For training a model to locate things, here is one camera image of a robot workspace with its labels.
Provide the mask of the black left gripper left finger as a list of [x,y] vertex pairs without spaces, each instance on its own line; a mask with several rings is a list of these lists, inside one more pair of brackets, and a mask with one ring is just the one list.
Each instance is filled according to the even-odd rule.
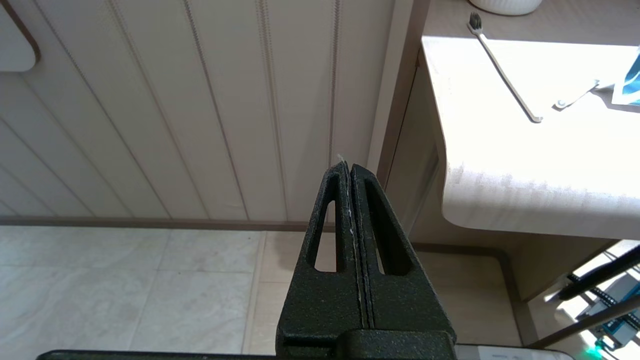
[[[351,181],[347,162],[327,170],[302,241],[285,303],[276,328],[279,351],[333,351],[338,337],[362,326]],[[336,271],[315,264],[329,204],[336,206]]]

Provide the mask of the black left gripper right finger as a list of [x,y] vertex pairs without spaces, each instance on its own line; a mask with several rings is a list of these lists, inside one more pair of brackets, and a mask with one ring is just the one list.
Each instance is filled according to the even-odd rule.
[[358,164],[351,169],[351,200],[364,328],[452,330],[380,183]]

